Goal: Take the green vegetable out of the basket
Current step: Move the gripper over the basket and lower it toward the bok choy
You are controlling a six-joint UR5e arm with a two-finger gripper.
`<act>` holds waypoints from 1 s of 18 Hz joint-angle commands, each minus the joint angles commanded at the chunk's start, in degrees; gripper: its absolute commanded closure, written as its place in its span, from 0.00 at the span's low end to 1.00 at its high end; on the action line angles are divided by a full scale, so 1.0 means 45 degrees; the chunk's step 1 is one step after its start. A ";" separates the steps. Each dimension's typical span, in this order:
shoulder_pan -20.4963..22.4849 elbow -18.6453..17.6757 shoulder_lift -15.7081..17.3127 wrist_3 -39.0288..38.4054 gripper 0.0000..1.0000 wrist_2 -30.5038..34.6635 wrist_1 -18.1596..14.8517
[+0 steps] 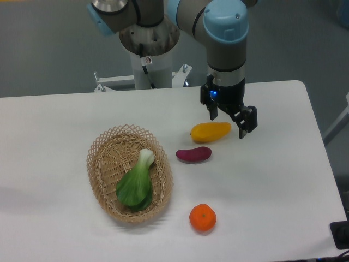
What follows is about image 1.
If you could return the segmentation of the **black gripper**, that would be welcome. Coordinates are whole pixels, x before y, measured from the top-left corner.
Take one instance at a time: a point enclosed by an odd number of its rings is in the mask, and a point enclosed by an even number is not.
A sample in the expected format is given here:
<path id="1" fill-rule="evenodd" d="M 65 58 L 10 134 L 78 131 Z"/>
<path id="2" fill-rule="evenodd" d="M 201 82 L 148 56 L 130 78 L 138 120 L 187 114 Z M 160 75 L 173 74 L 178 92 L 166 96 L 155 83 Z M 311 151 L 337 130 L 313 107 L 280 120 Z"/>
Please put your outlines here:
<path id="1" fill-rule="evenodd" d="M 207 82 L 200 88 L 200 102 L 209 111 L 210 120 L 218 116 L 218 107 L 227 112 L 239 129 L 239 138 L 243 139 L 257 126 L 257 108 L 245 106 L 243 97 L 245 93 L 245 78 L 233 86 L 219 86 L 214 83 L 215 77 L 208 75 Z"/>

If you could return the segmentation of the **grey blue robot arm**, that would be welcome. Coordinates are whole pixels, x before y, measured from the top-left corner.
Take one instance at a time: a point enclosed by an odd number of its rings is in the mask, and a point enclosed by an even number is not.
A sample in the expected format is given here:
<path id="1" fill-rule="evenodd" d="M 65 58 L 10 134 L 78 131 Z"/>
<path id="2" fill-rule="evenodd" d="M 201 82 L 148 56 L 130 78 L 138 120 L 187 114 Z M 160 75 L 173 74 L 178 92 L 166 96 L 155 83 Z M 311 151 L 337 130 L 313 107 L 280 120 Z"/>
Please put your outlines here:
<path id="1" fill-rule="evenodd" d="M 257 127 L 257 110 L 243 102 L 248 7 L 255 1 L 90 1 L 87 10 L 105 35 L 117 34 L 134 60 L 135 87 L 172 86 L 170 52 L 185 32 L 206 49 L 208 73 L 200 102 L 210 119 L 228 114 L 243 138 Z"/>

